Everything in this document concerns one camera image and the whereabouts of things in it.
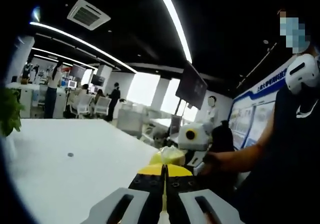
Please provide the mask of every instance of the air conditioning vent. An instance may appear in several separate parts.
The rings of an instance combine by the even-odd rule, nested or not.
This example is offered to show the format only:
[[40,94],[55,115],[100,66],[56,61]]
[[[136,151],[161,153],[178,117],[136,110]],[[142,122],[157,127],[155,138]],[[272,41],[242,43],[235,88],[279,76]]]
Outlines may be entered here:
[[70,10],[67,19],[92,31],[111,18],[85,0],[78,0]]

